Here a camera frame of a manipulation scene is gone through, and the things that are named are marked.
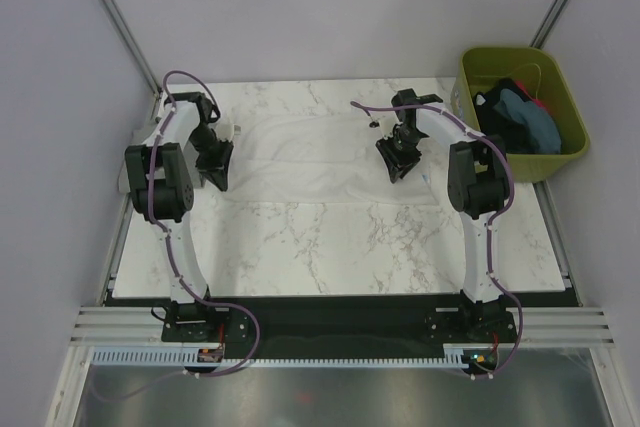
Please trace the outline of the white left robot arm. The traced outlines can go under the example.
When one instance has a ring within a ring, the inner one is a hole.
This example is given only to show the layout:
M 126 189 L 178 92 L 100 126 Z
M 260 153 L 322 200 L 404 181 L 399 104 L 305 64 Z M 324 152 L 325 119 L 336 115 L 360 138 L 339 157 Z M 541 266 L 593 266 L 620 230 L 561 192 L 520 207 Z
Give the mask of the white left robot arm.
M 232 135 L 219 136 L 220 111 L 202 92 L 177 93 L 165 100 L 157 125 L 128 146 L 124 154 L 133 207 L 151 224 L 163 248 L 170 299 L 192 304 L 208 296 L 191 235 L 195 201 L 191 172 L 219 191 L 228 189 Z

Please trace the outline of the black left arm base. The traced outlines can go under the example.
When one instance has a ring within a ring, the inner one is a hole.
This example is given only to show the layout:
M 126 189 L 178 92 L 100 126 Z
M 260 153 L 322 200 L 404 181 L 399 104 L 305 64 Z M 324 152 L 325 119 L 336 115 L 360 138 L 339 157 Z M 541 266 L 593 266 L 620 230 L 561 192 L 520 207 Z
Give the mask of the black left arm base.
M 249 316 L 230 307 L 169 302 L 154 304 L 150 313 L 162 323 L 163 342 L 234 344 L 255 339 L 255 326 Z

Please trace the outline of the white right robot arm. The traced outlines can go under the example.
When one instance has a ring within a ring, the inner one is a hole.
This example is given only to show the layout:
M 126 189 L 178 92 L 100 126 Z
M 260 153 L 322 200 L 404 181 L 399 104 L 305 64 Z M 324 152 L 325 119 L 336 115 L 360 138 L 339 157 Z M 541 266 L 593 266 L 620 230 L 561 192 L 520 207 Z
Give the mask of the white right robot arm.
M 513 178 L 502 140 L 487 137 L 443 108 L 435 94 L 419 96 L 412 89 L 391 99 L 397 123 L 376 142 L 392 183 L 403 179 L 421 160 L 424 138 L 448 149 L 447 195 L 460 214 L 466 271 L 462 293 L 473 303 L 498 300 L 497 218 L 513 203 Z

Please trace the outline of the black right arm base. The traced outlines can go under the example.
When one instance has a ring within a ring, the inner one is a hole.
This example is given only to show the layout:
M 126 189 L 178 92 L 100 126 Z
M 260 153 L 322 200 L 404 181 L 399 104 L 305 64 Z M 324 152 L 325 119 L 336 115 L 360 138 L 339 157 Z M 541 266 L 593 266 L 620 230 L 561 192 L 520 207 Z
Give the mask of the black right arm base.
M 472 301 L 463 293 L 453 307 L 436 307 L 425 317 L 427 331 L 442 342 L 514 342 L 517 337 L 513 314 L 503 296 L 489 302 Z

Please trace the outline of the white t-shirt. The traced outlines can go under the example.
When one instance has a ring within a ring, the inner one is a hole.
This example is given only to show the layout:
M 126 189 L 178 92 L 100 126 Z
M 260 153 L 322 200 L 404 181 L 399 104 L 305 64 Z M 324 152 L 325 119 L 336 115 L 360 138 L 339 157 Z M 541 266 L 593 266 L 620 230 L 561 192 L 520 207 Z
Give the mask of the white t-shirt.
M 235 202 L 435 205 L 420 162 L 396 183 L 362 114 L 261 116 L 240 123 L 225 197 Z

